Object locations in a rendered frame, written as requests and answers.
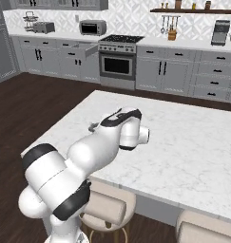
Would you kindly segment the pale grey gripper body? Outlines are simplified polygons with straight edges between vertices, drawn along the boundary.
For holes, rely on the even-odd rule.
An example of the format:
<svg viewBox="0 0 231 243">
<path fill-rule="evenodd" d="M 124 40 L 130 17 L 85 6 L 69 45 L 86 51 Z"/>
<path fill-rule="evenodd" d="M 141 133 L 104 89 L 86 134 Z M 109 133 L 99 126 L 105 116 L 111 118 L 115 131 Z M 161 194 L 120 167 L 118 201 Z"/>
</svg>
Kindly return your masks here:
<svg viewBox="0 0 231 243">
<path fill-rule="evenodd" d="M 96 129 L 99 127 L 99 125 L 100 124 L 98 122 L 95 122 L 95 123 L 92 122 L 88 128 L 88 131 L 91 133 L 95 132 Z"/>
</svg>

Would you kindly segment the grey open drawer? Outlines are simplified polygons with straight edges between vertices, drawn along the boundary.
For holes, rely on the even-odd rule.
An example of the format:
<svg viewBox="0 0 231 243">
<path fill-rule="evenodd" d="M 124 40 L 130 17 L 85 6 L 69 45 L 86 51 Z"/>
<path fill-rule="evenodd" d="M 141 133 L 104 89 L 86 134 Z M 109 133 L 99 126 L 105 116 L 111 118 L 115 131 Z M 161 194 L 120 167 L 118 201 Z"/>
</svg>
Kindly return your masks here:
<svg viewBox="0 0 231 243">
<path fill-rule="evenodd" d="M 70 48 L 68 54 L 75 58 L 85 60 L 88 56 L 98 51 L 97 44 L 79 43 Z"/>
</svg>

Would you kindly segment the grey cupboard and drawer run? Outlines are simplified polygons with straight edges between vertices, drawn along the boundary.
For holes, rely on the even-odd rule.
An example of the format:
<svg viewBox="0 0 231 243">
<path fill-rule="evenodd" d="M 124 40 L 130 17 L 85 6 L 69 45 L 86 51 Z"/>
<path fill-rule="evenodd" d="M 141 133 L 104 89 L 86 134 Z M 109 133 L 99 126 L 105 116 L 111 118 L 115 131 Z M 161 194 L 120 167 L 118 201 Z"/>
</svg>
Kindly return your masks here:
<svg viewBox="0 0 231 243">
<path fill-rule="evenodd" d="M 231 103 L 231 52 L 138 46 L 136 88 Z"/>
</svg>

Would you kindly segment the steel oven with hob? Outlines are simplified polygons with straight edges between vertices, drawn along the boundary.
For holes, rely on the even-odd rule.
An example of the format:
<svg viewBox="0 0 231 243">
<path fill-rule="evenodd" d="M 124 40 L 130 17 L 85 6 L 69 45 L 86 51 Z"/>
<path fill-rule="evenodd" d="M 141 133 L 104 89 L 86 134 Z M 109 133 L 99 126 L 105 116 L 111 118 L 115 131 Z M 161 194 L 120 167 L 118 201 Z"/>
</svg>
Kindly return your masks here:
<svg viewBox="0 0 231 243">
<path fill-rule="evenodd" d="M 135 89 L 137 43 L 143 38 L 110 34 L 98 42 L 101 85 Z"/>
</svg>

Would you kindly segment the grey base cupboard run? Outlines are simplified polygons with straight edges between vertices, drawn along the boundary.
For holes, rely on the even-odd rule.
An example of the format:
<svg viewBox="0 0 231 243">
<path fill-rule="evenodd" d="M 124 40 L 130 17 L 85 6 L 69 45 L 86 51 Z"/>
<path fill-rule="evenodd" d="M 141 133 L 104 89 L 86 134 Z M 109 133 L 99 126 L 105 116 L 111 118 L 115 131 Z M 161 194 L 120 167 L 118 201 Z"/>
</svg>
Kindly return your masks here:
<svg viewBox="0 0 231 243">
<path fill-rule="evenodd" d="M 12 36 L 17 61 L 22 72 L 98 84 L 100 82 L 98 51 L 85 60 L 68 54 L 79 43 L 55 38 Z"/>
</svg>

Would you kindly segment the beige round stool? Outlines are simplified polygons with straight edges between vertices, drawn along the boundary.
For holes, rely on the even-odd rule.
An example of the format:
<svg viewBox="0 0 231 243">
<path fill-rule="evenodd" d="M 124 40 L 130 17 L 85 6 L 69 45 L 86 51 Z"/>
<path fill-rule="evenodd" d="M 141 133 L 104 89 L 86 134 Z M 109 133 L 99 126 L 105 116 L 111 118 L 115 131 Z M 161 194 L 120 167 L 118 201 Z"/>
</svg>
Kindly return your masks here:
<svg viewBox="0 0 231 243">
<path fill-rule="evenodd" d="M 177 243 L 231 243 L 231 223 L 183 210 L 177 218 Z"/>
<path fill-rule="evenodd" d="M 105 183 L 92 180 L 90 198 L 85 211 L 80 214 L 82 226 L 89 243 L 93 235 L 113 233 L 111 243 L 119 243 L 119 232 L 124 233 L 125 243 L 129 240 L 129 222 L 134 216 L 136 195 Z"/>
</svg>

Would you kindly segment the steel toaster oven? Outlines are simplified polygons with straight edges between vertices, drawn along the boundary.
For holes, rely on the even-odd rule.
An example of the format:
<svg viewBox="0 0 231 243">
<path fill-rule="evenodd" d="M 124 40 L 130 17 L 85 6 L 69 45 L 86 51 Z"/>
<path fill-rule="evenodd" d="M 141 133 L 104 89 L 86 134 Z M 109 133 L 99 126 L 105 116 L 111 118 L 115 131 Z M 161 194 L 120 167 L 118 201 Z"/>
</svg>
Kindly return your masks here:
<svg viewBox="0 0 231 243">
<path fill-rule="evenodd" d="M 106 21 L 82 20 L 79 23 L 79 30 L 82 35 L 101 36 L 106 33 Z"/>
</svg>

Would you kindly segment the steel toaster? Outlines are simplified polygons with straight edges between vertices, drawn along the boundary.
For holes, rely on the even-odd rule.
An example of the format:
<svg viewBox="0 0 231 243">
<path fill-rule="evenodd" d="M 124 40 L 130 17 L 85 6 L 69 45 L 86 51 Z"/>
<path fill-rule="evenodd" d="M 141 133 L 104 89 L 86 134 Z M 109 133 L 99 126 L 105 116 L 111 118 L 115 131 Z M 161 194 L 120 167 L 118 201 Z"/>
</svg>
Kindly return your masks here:
<svg viewBox="0 0 231 243">
<path fill-rule="evenodd" d="M 33 24 L 33 31 L 48 34 L 55 31 L 55 26 L 53 22 L 36 22 Z"/>
</svg>

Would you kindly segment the tall grey cupboard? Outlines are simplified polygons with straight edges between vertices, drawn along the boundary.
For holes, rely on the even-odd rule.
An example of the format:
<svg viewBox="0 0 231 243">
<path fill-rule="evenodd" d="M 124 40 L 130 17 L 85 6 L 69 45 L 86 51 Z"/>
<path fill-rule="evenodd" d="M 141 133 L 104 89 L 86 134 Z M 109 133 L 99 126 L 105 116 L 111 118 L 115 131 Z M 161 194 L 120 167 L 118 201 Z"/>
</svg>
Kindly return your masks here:
<svg viewBox="0 0 231 243">
<path fill-rule="evenodd" d="M 0 83 L 20 72 L 0 2 Z"/>
</svg>

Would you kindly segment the grey wall cupboards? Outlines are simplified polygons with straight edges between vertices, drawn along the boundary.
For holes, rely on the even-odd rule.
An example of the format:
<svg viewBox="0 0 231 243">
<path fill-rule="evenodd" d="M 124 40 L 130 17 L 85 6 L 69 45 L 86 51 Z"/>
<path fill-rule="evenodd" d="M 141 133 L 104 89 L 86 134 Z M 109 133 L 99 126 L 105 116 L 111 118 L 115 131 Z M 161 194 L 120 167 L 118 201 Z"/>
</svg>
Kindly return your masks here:
<svg viewBox="0 0 231 243">
<path fill-rule="evenodd" d="M 14 9 L 106 10 L 108 0 L 10 0 Z"/>
</svg>

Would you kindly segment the rail with hanging tools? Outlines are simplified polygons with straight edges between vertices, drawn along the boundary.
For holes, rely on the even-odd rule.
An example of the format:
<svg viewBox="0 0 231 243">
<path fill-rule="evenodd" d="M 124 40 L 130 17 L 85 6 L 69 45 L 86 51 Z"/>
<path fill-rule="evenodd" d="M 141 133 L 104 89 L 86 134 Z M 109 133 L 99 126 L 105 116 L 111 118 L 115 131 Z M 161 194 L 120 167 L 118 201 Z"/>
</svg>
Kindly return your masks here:
<svg viewBox="0 0 231 243">
<path fill-rule="evenodd" d="M 161 34 L 168 34 L 170 30 L 177 30 L 180 15 L 163 15 Z"/>
</svg>

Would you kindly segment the dark wooden wall shelf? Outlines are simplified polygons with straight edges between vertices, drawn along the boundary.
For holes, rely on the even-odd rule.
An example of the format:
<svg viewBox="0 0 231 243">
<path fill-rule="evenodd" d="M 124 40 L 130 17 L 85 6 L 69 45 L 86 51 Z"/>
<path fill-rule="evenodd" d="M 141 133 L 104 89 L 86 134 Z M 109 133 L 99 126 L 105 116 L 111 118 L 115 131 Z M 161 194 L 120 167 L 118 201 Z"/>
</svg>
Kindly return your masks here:
<svg viewBox="0 0 231 243">
<path fill-rule="evenodd" d="M 231 9 L 151 9 L 150 12 L 231 14 Z"/>
</svg>

